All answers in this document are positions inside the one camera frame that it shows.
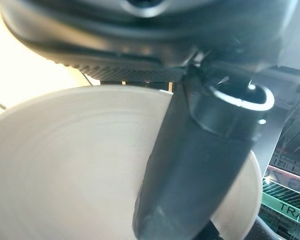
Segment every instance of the black plastic part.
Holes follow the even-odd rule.
[[[245,240],[278,240],[278,236],[258,216]]]
[[[163,0],[124,0],[124,1],[127,1],[131,5],[141,9],[152,8],[163,2]]]
[[[223,240],[219,237],[219,232],[212,221],[209,221],[205,227],[193,240]]]
[[[95,79],[173,82],[198,52],[253,68],[276,64],[295,0],[203,0],[175,13],[172,0],[166,12],[147,19],[111,11],[106,5],[113,1],[97,2],[0,0],[0,10],[26,46]]]
[[[139,240],[192,240],[225,197],[258,136],[250,129],[258,128],[266,110],[255,114],[222,101],[204,79],[197,80],[199,91],[188,75],[177,86],[147,162],[133,216]],[[199,118],[192,109],[202,110]],[[247,111],[250,119],[241,129],[236,119]],[[225,126],[209,125],[211,116],[226,116],[220,120]]]
[[[122,81],[106,81],[100,82],[101,85],[122,85]]]

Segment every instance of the white disc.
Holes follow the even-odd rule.
[[[81,87],[0,115],[0,240],[135,239],[135,200],[171,96]],[[212,218],[225,240],[249,231],[261,192],[251,154]]]

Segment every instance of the grille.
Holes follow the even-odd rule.
[[[178,82],[183,68],[139,70],[126,67],[72,65],[82,73],[103,82]]]

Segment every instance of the green sign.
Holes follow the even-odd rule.
[[[300,223],[300,209],[264,192],[262,193],[262,204]]]

